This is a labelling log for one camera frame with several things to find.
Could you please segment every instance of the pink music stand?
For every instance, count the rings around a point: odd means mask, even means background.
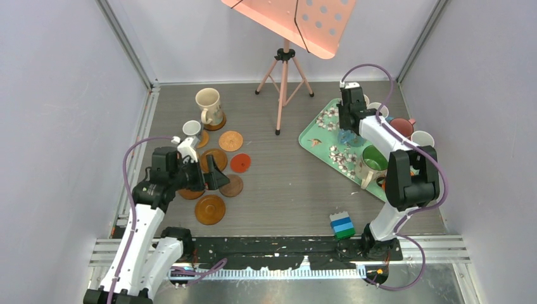
[[[276,125],[276,135],[279,135],[282,107],[290,102],[302,84],[306,84],[310,96],[313,97],[312,88],[294,57],[294,50],[289,48],[289,43],[292,42],[321,59],[334,57],[356,0],[222,0],[222,2],[284,38],[284,47],[278,50],[277,56],[274,56],[272,66],[255,91],[255,94],[259,94],[269,77],[279,91]],[[293,59],[302,81],[287,98],[289,59]],[[282,61],[283,64],[280,88],[270,75],[278,61]]]

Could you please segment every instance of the red coaster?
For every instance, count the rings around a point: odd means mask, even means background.
[[[248,154],[237,154],[231,159],[231,170],[237,173],[245,173],[250,168],[251,159]]]

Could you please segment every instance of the tray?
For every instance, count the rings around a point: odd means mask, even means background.
[[[315,117],[308,127],[298,137],[298,142],[302,148],[308,150],[311,154],[327,163],[328,166],[337,170],[351,181],[360,185],[362,182],[355,176],[355,167],[362,155],[362,151],[371,145],[366,141],[360,147],[351,147],[338,142],[339,116],[336,104],[340,99],[332,99],[330,103]],[[344,160],[340,163],[331,158],[335,153],[342,153]],[[372,180],[366,190],[386,202],[386,194],[377,183]]]

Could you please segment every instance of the pink mug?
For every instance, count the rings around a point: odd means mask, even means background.
[[[415,123],[416,119],[414,118],[408,120],[404,118],[394,118],[389,122],[389,125],[396,129],[402,136],[410,139],[410,136],[414,133]]]

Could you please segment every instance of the green mug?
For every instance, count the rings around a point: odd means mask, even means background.
[[[388,161],[374,146],[368,146],[362,152],[358,162],[357,177],[362,180],[360,187],[367,188],[371,181],[376,181],[379,177],[386,176]]]

